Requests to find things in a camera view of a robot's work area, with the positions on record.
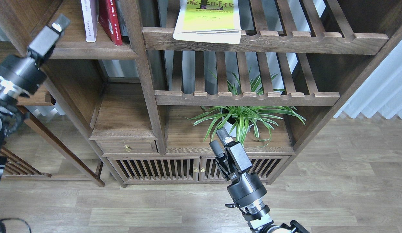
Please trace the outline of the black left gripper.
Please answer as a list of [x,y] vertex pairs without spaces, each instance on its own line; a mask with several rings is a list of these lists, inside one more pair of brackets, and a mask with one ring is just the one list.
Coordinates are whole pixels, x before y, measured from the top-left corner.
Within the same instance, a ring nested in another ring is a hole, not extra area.
[[47,77],[39,67],[51,56],[55,44],[70,23],[65,15],[59,15],[51,27],[45,26],[33,39],[24,58],[8,55],[1,62],[0,99],[28,98],[39,89]]

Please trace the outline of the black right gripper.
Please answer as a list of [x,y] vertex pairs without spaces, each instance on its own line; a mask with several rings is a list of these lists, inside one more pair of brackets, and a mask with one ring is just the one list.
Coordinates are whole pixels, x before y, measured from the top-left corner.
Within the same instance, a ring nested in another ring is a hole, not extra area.
[[225,181],[231,181],[227,186],[232,203],[226,207],[265,207],[261,198],[267,193],[256,173],[249,173],[252,163],[243,145],[236,142],[225,128],[216,131],[223,148],[217,140],[209,143],[220,164],[220,173]]

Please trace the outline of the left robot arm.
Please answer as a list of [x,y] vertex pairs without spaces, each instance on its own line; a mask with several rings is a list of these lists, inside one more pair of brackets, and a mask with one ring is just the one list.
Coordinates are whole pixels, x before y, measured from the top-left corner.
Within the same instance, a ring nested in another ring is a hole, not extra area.
[[[27,47],[25,57],[6,56],[0,64],[0,149],[5,138],[18,130],[29,117],[17,108],[18,97],[35,94],[45,81],[46,74],[40,66],[50,58],[55,45],[71,23],[61,14],[51,26],[45,26]],[[0,155],[0,180],[6,166],[6,157]]]

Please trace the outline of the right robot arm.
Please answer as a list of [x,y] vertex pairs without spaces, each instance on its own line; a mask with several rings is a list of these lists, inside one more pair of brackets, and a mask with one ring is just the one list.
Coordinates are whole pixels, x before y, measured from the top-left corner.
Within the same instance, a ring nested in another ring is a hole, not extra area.
[[215,164],[226,181],[231,181],[227,187],[233,203],[226,204],[228,208],[237,207],[247,221],[253,233],[306,233],[297,221],[275,225],[270,217],[270,209],[262,201],[267,193],[265,186],[256,173],[249,173],[252,167],[243,145],[236,142],[224,128],[216,131],[222,145],[217,140],[210,142],[215,153]]

